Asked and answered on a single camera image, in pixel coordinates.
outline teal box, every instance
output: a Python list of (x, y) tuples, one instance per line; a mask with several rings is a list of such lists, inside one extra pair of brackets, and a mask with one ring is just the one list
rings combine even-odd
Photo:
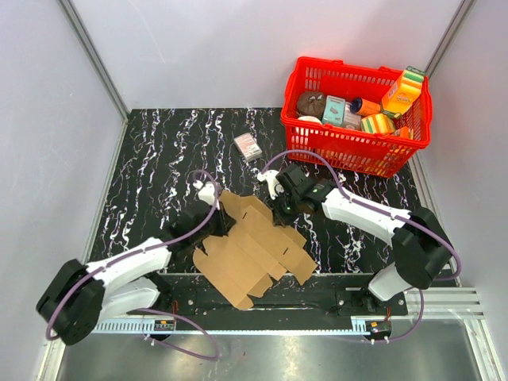
[(323, 125), (329, 123), (336, 127), (341, 127), (344, 120), (344, 110), (346, 101), (343, 98), (333, 97), (329, 95), (326, 97), (325, 113), (323, 114)]

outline reflective surface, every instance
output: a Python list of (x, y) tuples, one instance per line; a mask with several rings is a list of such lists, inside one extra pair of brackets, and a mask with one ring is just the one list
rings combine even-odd
[[(410, 327), (396, 321), (395, 335)], [(204, 337), (172, 344), (211, 354)], [(222, 358), (198, 360), (142, 337), (90, 335), (67, 348), (59, 381), (480, 380), (464, 327), (426, 321), (407, 340), (370, 346), (336, 337), (219, 337)]]

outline brown yarn ball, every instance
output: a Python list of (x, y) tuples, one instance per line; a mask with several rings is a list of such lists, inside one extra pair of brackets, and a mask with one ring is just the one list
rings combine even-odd
[(296, 111), (299, 117), (316, 117), (321, 120), (325, 113), (326, 96), (320, 91), (306, 91), (298, 98)]

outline brown cardboard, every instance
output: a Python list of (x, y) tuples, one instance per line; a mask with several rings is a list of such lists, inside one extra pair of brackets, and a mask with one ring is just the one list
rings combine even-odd
[(253, 306), (249, 295), (262, 297), (272, 286), (270, 276), (279, 280), (286, 270), (300, 284), (317, 267), (302, 249), (305, 238), (291, 227), (273, 226), (272, 214), (257, 197), (222, 192), (222, 205), (237, 223), (227, 237), (203, 241), (206, 254), (196, 249), (196, 268), (241, 310)]

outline flattened cardboard box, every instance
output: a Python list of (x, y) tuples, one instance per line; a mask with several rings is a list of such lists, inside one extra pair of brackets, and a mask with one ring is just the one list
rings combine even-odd
[(258, 298), (286, 271), (304, 284), (316, 263), (302, 247), (305, 238), (293, 228), (274, 226), (270, 209), (257, 197), (241, 197), (223, 191), (220, 197), (225, 212), (237, 223), (226, 237), (210, 236), (203, 241), (206, 254), (197, 248), (196, 268), (228, 301), (240, 310)]

